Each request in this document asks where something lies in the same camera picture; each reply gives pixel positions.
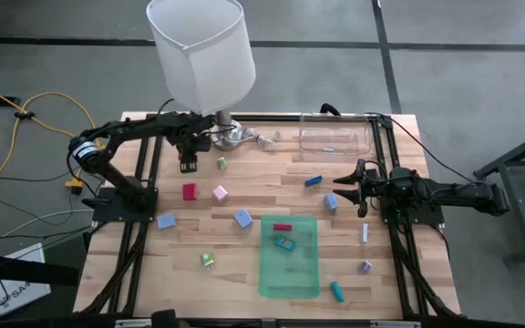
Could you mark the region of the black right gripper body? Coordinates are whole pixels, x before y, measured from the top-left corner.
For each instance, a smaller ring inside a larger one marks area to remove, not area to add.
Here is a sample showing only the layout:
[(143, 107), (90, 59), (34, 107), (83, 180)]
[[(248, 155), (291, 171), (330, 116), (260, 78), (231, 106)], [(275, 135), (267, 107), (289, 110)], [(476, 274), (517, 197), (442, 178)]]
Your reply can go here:
[(366, 199), (379, 197), (379, 189), (384, 185), (380, 175), (379, 164), (373, 160), (359, 159), (356, 163), (356, 176), (358, 177), (358, 216), (364, 218), (368, 212)]

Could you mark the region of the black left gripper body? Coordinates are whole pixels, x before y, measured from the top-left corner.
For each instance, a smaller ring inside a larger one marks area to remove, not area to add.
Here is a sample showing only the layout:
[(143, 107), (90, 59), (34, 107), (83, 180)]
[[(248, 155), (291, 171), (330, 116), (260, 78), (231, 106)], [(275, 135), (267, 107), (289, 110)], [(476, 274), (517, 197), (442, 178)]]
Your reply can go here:
[(182, 157), (195, 156), (211, 149), (211, 138), (205, 134), (182, 134), (174, 138), (174, 145)]

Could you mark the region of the clear plastic container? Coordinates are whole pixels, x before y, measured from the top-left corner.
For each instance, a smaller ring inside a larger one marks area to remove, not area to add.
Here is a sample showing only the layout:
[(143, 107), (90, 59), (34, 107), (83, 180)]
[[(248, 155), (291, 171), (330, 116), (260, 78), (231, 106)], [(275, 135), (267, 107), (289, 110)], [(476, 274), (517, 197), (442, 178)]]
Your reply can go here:
[(300, 158), (309, 162), (355, 163), (373, 147), (371, 123), (365, 115), (303, 113), (298, 140)]

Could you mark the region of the white shade silver table lamp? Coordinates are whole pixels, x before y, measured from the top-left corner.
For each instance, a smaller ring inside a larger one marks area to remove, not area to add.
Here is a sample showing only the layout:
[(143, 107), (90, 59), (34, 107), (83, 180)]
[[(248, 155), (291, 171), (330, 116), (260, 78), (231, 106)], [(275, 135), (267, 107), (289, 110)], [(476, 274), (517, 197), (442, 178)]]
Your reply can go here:
[(151, 0), (146, 9), (167, 88), (178, 103), (215, 118), (220, 150), (245, 142), (229, 108), (252, 89), (256, 68), (244, 11), (237, 0)]

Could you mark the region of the green translucent plastic tray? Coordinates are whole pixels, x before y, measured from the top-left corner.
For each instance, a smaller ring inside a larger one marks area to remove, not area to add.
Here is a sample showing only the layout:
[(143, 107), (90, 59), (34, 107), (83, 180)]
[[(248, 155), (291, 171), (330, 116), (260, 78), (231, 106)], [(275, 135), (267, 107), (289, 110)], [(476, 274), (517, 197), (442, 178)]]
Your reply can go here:
[[(292, 224), (291, 231), (275, 231), (274, 223)], [(315, 298), (319, 295), (317, 219), (302, 215), (261, 217), (259, 294), (269, 298)], [(277, 235), (295, 242), (294, 251), (274, 244)]]

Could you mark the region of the black rounded object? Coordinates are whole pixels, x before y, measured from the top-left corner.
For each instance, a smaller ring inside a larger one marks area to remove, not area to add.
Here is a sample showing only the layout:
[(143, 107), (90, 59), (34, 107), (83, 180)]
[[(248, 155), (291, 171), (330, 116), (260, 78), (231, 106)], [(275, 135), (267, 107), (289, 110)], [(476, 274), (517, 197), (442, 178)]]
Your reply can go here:
[(154, 312), (151, 315), (151, 328), (180, 328), (176, 312), (172, 309)]

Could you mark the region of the black beam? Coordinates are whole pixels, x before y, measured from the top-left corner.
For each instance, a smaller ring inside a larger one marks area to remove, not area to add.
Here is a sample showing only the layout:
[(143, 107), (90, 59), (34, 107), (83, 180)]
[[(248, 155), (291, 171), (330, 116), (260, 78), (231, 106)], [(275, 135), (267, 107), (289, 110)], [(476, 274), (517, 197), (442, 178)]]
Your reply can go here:
[(72, 267), (0, 256), (0, 280), (76, 286), (79, 277)]

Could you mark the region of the white printed box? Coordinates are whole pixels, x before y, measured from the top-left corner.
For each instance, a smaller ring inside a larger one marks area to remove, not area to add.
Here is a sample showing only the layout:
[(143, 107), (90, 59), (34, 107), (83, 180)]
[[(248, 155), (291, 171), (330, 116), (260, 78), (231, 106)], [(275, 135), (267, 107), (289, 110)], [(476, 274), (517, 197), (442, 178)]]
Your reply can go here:
[[(34, 244), (6, 255), (6, 258), (45, 263), (42, 244)], [(0, 317), (51, 293), (49, 284), (0, 280)]]

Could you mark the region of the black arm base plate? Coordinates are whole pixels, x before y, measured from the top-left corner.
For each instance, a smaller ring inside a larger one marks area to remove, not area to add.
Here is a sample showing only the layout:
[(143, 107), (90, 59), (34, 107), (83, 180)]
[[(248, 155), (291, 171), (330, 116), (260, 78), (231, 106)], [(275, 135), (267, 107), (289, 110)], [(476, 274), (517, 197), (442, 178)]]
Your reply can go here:
[(101, 188), (98, 197), (92, 200), (93, 220), (148, 223), (154, 219), (158, 196), (157, 189), (148, 189), (133, 199), (121, 195), (115, 188)]
[(413, 190), (404, 190), (397, 195), (385, 195), (379, 200), (385, 224), (438, 225), (444, 222), (441, 208), (429, 204), (425, 196)]

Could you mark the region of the black aluminium table frame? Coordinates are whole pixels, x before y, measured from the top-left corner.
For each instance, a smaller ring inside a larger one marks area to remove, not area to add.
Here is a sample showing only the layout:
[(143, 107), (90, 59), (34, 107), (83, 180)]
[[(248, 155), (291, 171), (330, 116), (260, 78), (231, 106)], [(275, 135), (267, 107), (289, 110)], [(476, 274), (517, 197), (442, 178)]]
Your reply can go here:
[[(397, 321), (402, 316), (388, 228), (370, 210), (359, 218), (355, 207), (342, 201), (335, 215), (325, 211), (323, 197), (335, 178), (350, 173), (353, 163), (302, 161), (298, 146), (299, 118), (289, 113), (242, 113), (239, 120), (263, 134), (279, 133), (276, 150), (248, 143), (229, 152), (229, 166), (218, 169), (218, 151), (202, 153), (198, 169), (183, 174), (178, 153), (168, 143), (129, 141), (113, 164), (127, 173), (154, 175), (159, 212), (175, 215), (176, 226), (159, 230), (150, 224), (138, 266), (123, 278), (119, 309), (135, 317), (172, 309), (191, 323), (217, 319), (274, 320), (280, 326), (351, 321)], [(321, 183), (304, 183), (321, 175)], [(196, 200), (184, 201), (182, 185), (195, 183)], [(229, 197), (218, 202), (212, 191), (222, 185)], [(234, 214), (246, 209), (250, 227), (242, 229)], [(319, 295), (313, 299), (268, 298), (259, 294), (260, 218), (266, 214), (309, 215), (317, 219)], [(360, 242), (367, 223), (368, 243)], [(213, 269), (202, 265), (211, 252)], [(370, 261), (368, 274), (358, 271)], [(344, 302), (330, 288), (338, 282)]]

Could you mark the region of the silver metal bracket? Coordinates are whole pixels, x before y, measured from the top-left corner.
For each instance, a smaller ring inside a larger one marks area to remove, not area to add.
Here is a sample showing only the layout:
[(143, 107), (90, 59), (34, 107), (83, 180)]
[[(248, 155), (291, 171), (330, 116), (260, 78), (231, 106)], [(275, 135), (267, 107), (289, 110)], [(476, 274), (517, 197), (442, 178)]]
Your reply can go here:
[(114, 328), (164, 328), (164, 325), (152, 319), (116, 320)]
[(422, 328), (420, 322), (377, 320), (369, 322), (370, 328)]

